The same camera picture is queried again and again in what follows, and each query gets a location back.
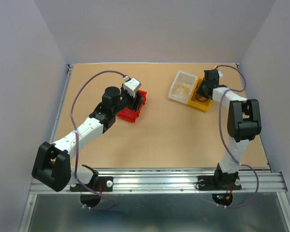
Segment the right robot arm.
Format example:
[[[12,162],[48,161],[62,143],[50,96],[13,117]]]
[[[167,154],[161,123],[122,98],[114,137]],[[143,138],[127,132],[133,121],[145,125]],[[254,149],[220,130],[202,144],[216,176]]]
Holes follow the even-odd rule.
[[[222,141],[226,154],[218,163],[213,175],[200,175],[196,188],[201,191],[240,190],[239,168],[242,158],[252,140],[261,132],[259,101],[239,95],[240,91],[219,83],[218,69],[206,70],[197,94],[219,103],[228,110],[227,132],[229,143]]]

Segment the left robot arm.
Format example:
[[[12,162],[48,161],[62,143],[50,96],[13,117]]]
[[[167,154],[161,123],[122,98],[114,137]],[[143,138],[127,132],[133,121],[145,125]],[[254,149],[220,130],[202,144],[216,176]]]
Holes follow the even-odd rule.
[[[137,112],[144,101],[140,91],[132,96],[124,88],[106,88],[101,102],[76,130],[60,140],[39,146],[32,177],[56,192],[68,184],[80,182],[86,190],[94,190],[98,173],[86,165],[73,167],[71,160],[89,142],[110,129],[117,114],[125,109]]]

